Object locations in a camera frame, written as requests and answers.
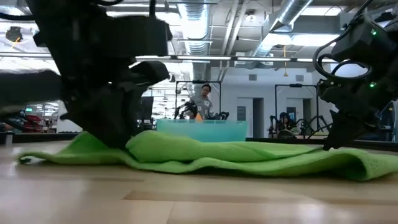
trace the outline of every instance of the plastic storage bin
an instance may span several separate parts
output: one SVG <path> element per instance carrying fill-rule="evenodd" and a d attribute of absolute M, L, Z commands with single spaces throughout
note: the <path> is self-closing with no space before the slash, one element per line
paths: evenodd
<path fill-rule="evenodd" d="M 158 119 L 157 131 L 196 139 L 201 142 L 245 141 L 245 121 Z"/>

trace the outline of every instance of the wooden table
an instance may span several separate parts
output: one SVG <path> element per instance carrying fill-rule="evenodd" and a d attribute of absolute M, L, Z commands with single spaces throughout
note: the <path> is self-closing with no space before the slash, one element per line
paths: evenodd
<path fill-rule="evenodd" d="M 0 223 L 398 223 L 398 175 L 356 183 L 13 161 L 18 152 L 67 143 L 0 148 Z"/>

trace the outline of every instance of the doorway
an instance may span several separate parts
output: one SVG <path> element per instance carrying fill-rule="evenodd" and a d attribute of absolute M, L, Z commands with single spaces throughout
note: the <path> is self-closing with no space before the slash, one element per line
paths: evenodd
<path fill-rule="evenodd" d="M 311 117 L 311 99 L 303 99 L 303 118 L 310 121 Z"/>
<path fill-rule="evenodd" d="M 252 98 L 238 98 L 236 119 L 238 121 L 246 121 L 248 130 L 246 132 L 247 138 L 253 138 L 253 99 Z"/>
<path fill-rule="evenodd" d="M 264 99 L 253 99 L 253 137 L 264 138 Z"/>

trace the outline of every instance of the ceiling duct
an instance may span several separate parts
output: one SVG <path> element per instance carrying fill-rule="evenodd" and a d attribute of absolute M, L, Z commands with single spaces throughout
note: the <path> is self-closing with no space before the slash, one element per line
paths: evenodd
<path fill-rule="evenodd" d="M 208 55 L 210 44 L 201 42 L 209 36 L 210 8 L 207 4 L 178 4 L 178 10 L 183 20 L 183 36 L 185 48 L 189 55 Z M 210 80 L 209 63 L 192 63 L 193 80 Z"/>
<path fill-rule="evenodd" d="M 279 11 L 267 15 L 262 27 L 263 40 L 251 52 L 250 57 L 265 57 L 273 48 L 272 43 L 268 43 L 267 35 L 271 31 L 290 32 L 293 29 L 293 23 L 303 13 L 303 11 L 311 4 L 313 0 L 283 0 Z M 258 66 L 258 62 L 249 62 L 245 64 L 248 69 L 254 69 Z"/>

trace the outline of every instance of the green microfiber cloth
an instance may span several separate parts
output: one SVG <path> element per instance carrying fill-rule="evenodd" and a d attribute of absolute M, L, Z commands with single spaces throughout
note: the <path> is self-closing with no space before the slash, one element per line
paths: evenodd
<path fill-rule="evenodd" d="M 110 149 L 89 133 L 81 133 L 56 154 L 24 152 L 23 163 L 37 157 L 58 164 L 126 164 L 134 169 L 182 174 L 204 167 L 239 170 L 268 177 L 332 172 L 352 180 L 369 180 L 398 171 L 398 157 L 357 149 L 323 151 L 310 146 L 262 142 L 204 143 L 145 131 L 126 147 Z"/>

